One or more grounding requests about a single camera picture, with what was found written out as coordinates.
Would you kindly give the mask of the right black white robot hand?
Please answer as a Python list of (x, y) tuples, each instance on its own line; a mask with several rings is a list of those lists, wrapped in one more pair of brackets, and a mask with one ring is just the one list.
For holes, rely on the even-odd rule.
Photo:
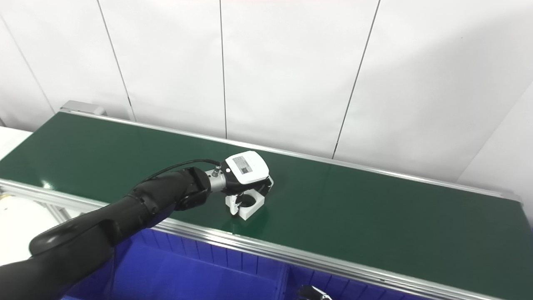
[(314, 285), (301, 285), (297, 293), (299, 299), (303, 300), (332, 300), (331, 296)]

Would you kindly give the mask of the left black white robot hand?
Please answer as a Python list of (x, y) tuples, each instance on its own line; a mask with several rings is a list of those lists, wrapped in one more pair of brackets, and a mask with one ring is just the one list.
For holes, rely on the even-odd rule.
[(246, 151), (227, 157), (221, 166), (225, 205), (232, 216), (248, 220), (265, 203), (274, 181), (269, 167), (255, 151)]

